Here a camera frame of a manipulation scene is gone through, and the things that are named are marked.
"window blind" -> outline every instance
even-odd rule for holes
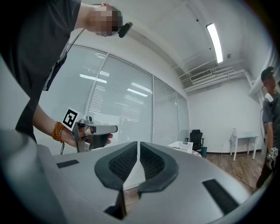
[[[88,114],[95,124],[118,126],[110,146],[151,142],[152,76],[109,56],[96,82]]]
[[[187,100],[176,92],[178,107],[179,141],[189,138],[189,113]]]
[[[153,143],[167,146],[178,141],[175,91],[154,77]]]
[[[106,54],[87,48],[72,46],[65,64],[56,75],[49,91],[43,91],[39,105],[54,120],[62,122],[68,107],[84,113],[96,74]],[[38,144],[49,147],[53,155],[59,154],[61,143],[34,128]],[[65,144],[63,154],[76,153],[75,147]]]

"gray shirt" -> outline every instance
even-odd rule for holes
[[[16,129],[33,138],[32,120],[41,92],[74,30],[80,5],[81,0],[38,1],[21,18],[17,36],[2,53],[11,73],[30,97]]]
[[[277,92],[271,95],[274,100],[278,99],[278,102],[273,106],[268,99],[263,101],[263,123],[272,122],[273,124],[273,147],[280,149],[280,94]]]

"beaded bracelet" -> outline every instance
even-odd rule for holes
[[[54,127],[54,130],[52,131],[52,138],[56,141],[59,141],[62,143],[61,140],[61,133],[62,130],[64,129],[64,125],[60,122],[56,122],[56,125]]]

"white plastic crate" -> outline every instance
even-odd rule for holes
[[[187,153],[192,153],[193,150],[193,142],[181,142],[181,141],[177,141],[174,142],[170,145],[168,145],[169,147],[172,147],[173,149],[179,150],[179,151],[184,151]]]

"air conditioning vent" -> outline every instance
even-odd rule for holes
[[[209,69],[207,71],[204,71],[204,72],[201,72],[201,73],[198,73],[198,74],[192,76],[190,79],[191,79],[192,82],[195,82],[195,81],[198,81],[199,79],[206,78],[210,75],[212,75],[212,70],[211,69]]]

